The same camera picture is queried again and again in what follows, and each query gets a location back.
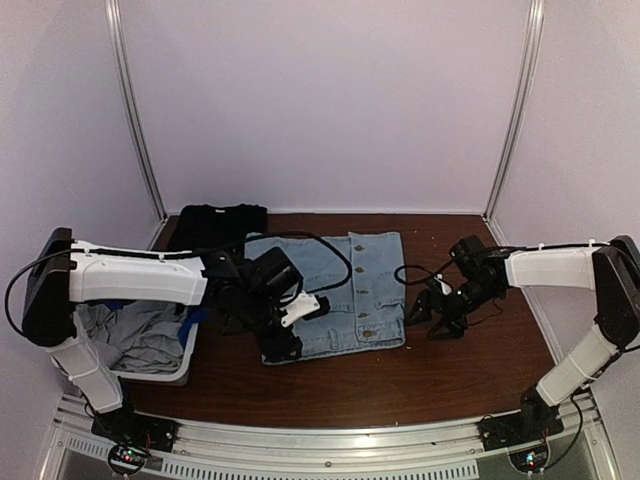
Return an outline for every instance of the metal frame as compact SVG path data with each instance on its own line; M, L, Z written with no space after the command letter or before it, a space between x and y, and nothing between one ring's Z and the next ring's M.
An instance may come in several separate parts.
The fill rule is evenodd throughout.
M162 235L162 231L164 230L164 227L167 226L168 221L169 221L169 217L165 217L158 222L158 225L156 226L156 231L153 232L153 237L151 237L151 241L147 246L147 250L155 250L156 243L158 243L158 239L160 238L160 235Z
M599 478L619 479L593 398L590 394L581 395L578 405L584 414L584 435ZM575 408L565 402L560 414L566 429L557 437L573 436L578 425ZM276 429L178 420L173 452L154 452L155 459L148 471L170 478L206 478L209 472L217 471L227 474L225 478L234 478L235 474L235 478L247 479L253 472L260 472L258 478L274 480L354 480L371 476L410 479L416 472L455 470L484 457L504 455L504 449L483 450L475 426L479 420L476 417L406 427L354 429ZM56 432L39 470L40 480L57 478L67 450L105 458L111 444L91 435L91 419L84 411L82 398L65 394L54 425ZM177 475L172 470L176 468L185 469L189 475Z
M142 132L142 124L140 122L140 114L138 106L133 94L133 83L131 82L131 72L129 71L129 61L127 59L127 50L125 47L124 33L122 29L122 19L120 17L120 1L105 0L107 10L107 22L109 24L109 33L111 35L111 43L116 59L116 67L120 80L120 90L124 100L125 113L127 123L131 131L131 138L136 150L136 156L142 171L147 192L151 198L154 213L158 221L167 218L167 212L162 202L158 182L153 173L153 167L149 158L149 150Z
M500 163L496 172L495 180L489 195L489 201L484 216L487 219L493 218L500 195L504 188L507 173L511 165L513 153L518 141L522 121L524 119L525 106L529 99L529 92L533 82L533 75L538 62L538 52L540 50L540 40L542 38L542 25L544 22L544 0L531 0L529 9L529 21L527 23L527 34L522 53L522 64L516 88L516 96L511 110L511 118L507 129L507 136L502 146Z

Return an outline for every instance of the jacket pocket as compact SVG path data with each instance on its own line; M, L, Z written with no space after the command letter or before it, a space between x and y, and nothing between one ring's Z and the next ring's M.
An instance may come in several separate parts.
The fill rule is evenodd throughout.
M373 294L376 308L392 305L404 306L404 285L393 278L393 272L384 272L376 276L373 283Z
M306 277L304 279L304 290L305 292L311 292L312 290L315 290L317 288L322 288L334 283L338 283L343 278L344 275L335 273L321 273L312 277ZM331 290L318 292L317 295L326 296L329 299L331 311L350 313L353 313L355 311L351 282L347 282L345 285L333 288Z

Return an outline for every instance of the white plastic part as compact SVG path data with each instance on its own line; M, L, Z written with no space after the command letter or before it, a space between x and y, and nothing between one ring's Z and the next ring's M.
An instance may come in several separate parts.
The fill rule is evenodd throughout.
M74 314L76 338L46 350L64 369L69 380L82 390L91 406L99 413L117 410L122 406L122 389L118 378L102 363L98 352Z
M505 261L512 287L557 286L595 290L591 255L597 247L515 252Z
M604 338L600 327L594 325L569 355L538 382L536 389L540 397L549 406L559 405L585 382L593 380L617 353L618 347Z
M296 320L315 312L320 308L320 303L315 295L302 292L292 303L284 307L286 314L280 323L283 327L293 325Z
M442 276L441 273L436 275L436 281L440 284L440 289L441 289L442 293L444 295L449 295L453 291L453 289L451 288L451 285L449 285L448 283L446 283L443 280L443 278L444 277Z
M72 302L99 299L160 300L183 305L202 302L207 279L202 276L204 265L200 258L161 260L90 254L87 253L90 250L107 247L84 241L74 243L72 248L85 250L71 254L71 260L77 264L69 281Z

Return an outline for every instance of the black mount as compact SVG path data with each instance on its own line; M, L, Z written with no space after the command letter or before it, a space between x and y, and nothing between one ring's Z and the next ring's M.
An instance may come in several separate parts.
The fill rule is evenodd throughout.
M70 228L53 231L40 256L71 248ZM76 336L73 308L69 303L69 272L73 268L69 254L59 255L35 267L27 279L22 316L22 331L39 347L55 347Z
M621 235L592 255L602 335L624 349L640 333L640 252L631 237Z
M467 315L494 298L504 298L509 288L504 270L505 259L512 249L488 250L476 235L465 237L449 250L449 256L467 279L453 289L443 292L444 283L439 278L428 278L426 288L416 299L405 318L406 325L438 320L429 330L434 340L460 338L469 327Z
M520 412L487 416L478 423L485 451L541 441L545 436L564 431L558 407L544 403L535 388L522 395L520 404Z
M117 410L95 413L91 433L142 450L171 452L178 424L174 420L133 411L129 389L120 381L123 401Z

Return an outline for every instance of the metal pole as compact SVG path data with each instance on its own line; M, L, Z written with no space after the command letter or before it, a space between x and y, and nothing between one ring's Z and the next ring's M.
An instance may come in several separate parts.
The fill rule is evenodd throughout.
M513 158L513 153L518 141L518 136L522 128L524 112L529 91L533 82L533 74L538 61L538 52L540 50L540 39L542 37L542 24L544 21L544 0L531 0L529 9L529 21L527 24L527 34L525 37L524 51L522 53L522 64L520 65L520 75L516 88L516 96L511 111L511 119L507 135L502 146L500 155L500 163L498 171L493 181L491 194L485 210L485 219L488 221L493 219L500 194L502 193L509 166Z
M163 221L167 218L167 212L162 202L158 182L153 173L147 143L145 142L142 124L140 123L140 114L133 94L133 83L131 82L131 72L129 71L122 20L120 18L120 2L119 0L105 0L105 7L107 10L107 22L109 24L109 33L115 54L118 77L120 79L120 90L124 100L131 138L136 150L140 170L142 171L142 178L147 187L149 197L151 198L154 213L159 221Z

